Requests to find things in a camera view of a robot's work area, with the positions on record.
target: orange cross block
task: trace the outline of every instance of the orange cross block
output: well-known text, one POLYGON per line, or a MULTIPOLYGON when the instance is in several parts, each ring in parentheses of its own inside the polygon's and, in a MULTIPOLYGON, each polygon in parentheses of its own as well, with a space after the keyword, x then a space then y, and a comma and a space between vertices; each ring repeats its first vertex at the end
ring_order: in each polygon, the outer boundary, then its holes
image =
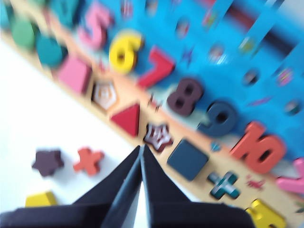
POLYGON ((100 171, 98 162, 102 160, 105 154, 102 151, 92 152, 90 148, 78 150, 80 162, 73 165, 76 172, 86 170, 89 176, 94 176, 100 171))

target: pink number 5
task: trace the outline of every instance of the pink number 5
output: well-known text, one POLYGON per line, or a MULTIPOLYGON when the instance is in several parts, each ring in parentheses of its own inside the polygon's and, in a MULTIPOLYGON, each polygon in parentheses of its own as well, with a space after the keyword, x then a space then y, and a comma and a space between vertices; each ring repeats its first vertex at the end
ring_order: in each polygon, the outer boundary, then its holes
POLYGON ((174 61, 162 53, 157 47, 152 47, 149 60, 155 64, 155 68, 138 80, 137 85, 142 88, 147 88, 158 83, 168 76, 175 67, 174 61))
POLYGON ((85 21, 92 33, 79 28, 79 38, 93 50, 100 49, 106 42, 106 29, 112 23, 109 10, 98 2, 94 2, 85 16, 85 21))

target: dark blue square block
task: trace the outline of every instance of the dark blue square block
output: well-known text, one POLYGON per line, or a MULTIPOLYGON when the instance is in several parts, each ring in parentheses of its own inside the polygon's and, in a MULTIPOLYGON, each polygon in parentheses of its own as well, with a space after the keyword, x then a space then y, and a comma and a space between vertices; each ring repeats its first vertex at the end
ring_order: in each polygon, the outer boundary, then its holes
POLYGON ((186 139, 182 139, 169 156, 167 163, 186 179, 192 181, 208 160, 204 152, 186 139))

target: number 5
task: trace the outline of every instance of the number 5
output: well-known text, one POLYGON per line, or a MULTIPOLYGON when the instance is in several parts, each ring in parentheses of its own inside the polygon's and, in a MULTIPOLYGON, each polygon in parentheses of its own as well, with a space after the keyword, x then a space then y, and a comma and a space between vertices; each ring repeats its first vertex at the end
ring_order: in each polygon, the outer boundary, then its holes
POLYGON ((113 68, 127 74, 136 65, 137 51, 143 45, 141 34, 134 31, 122 31, 112 41, 109 51, 109 60, 113 68))
POLYGON ((112 23, 110 12, 100 3, 94 2, 86 13, 85 21, 90 27, 91 33, 84 28, 79 28, 79 38, 93 50, 98 50, 105 45, 106 29, 112 23))

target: pink shape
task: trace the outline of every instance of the pink shape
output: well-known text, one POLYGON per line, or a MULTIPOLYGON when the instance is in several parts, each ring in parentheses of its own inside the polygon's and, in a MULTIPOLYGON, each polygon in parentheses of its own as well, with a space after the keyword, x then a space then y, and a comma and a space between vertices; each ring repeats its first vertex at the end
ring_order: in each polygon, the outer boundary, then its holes
POLYGON ((304 158, 296 159, 294 161, 294 167, 300 174, 300 178, 291 179, 279 177, 276 180, 276 184, 283 190, 304 194, 304 158))
POLYGON ((106 42, 106 29, 112 23, 109 10, 98 2, 94 2, 85 16, 85 21, 91 33, 80 27, 79 38, 93 50, 100 49, 106 42))
POLYGON ((86 92, 92 69, 77 57, 67 56, 58 72, 58 79, 77 94, 86 92))

